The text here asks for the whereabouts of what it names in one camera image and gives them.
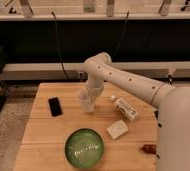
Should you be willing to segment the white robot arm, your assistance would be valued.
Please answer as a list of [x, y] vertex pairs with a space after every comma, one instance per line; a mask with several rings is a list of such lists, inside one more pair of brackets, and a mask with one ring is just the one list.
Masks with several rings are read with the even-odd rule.
[[190, 171], [190, 86], [175, 87], [116, 69], [104, 52], [86, 59], [83, 68], [91, 100], [108, 81], [158, 110], [156, 171]]

